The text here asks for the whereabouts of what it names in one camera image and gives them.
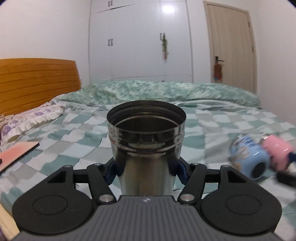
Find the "stainless steel cup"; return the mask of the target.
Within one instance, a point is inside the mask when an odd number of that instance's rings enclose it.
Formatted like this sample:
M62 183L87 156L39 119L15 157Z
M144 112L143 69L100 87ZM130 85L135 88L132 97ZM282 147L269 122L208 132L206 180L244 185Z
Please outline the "stainless steel cup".
M172 195L186 113L156 100L120 104L107 113L108 137L123 195Z

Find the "pink bottle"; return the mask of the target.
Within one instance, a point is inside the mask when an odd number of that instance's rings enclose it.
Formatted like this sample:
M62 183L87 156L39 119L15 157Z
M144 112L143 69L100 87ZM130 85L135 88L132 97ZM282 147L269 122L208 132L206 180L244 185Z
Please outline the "pink bottle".
M295 149L288 142L275 135L264 135L259 143L269 154L270 167L273 171L280 172L288 169L291 164L288 153L295 153Z

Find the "blue cartoon bottle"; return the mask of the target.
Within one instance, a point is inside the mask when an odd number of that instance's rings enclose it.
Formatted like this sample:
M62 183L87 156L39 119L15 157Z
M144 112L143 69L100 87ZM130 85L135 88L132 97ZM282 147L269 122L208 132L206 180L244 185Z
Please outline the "blue cartoon bottle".
M239 134L230 144L230 162L251 180L259 180L270 166L267 151L249 135Z

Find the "pink book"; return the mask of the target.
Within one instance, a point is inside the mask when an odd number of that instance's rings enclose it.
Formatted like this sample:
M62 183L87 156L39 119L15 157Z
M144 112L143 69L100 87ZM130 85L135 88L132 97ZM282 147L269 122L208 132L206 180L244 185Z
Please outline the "pink book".
M19 142L1 152L1 173L38 145L38 142Z

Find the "purple floral pillow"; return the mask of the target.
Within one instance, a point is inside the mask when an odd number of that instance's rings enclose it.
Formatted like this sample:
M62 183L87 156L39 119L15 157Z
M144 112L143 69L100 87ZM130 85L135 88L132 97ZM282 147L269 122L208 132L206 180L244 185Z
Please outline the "purple floral pillow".
M65 111L65 107L59 104L47 102L37 108L24 111L19 114L12 114L13 119L1 131L1 146L15 141L20 135L49 123Z

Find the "red hanging bag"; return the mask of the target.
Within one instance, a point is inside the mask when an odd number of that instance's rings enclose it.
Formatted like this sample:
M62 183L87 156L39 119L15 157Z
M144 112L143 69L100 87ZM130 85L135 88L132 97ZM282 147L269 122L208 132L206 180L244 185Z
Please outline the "red hanging bag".
M217 83L221 83L222 78L222 65L219 62L216 62L214 65L214 81Z

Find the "beige crumpled cloth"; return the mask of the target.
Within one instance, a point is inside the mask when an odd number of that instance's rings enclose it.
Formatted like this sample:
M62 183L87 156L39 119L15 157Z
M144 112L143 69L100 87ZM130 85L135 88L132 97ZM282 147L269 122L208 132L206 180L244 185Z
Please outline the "beige crumpled cloth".
M10 121L13 119L13 116L14 115L5 116L3 114L0 116L0 131L2 131L3 128L10 123Z

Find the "orange wooden headboard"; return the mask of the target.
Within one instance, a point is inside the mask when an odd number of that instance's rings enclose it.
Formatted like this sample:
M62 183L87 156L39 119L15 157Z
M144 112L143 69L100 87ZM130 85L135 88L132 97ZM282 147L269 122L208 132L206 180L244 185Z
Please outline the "orange wooden headboard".
M46 58L1 60L1 114L36 108L81 88L75 61Z

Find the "hanging green plant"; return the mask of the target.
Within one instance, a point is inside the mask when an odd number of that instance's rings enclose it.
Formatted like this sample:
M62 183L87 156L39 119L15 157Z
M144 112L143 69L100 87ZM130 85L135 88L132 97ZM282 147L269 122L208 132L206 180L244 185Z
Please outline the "hanging green plant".
M163 51L164 60L167 60L167 57L168 57L168 41L167 41L165 33L163 33L163 36L162 36L162 51Z

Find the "white wardrobe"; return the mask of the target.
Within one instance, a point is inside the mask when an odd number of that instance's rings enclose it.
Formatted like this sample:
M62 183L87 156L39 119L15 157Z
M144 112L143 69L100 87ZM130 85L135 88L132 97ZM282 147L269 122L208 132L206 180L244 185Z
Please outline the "white wardrobe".
M168 41L163 58L162 36ZM186 1L92 1L89 74L102 80L193 81Z

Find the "beige wooden door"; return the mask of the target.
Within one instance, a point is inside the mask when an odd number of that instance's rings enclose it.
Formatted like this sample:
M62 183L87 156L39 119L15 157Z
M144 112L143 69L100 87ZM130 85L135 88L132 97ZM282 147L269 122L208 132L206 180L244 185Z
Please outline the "beige wooden door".
M222 65L222 84L255 93L257 63L248 11L225 4L204 2L211 62Z

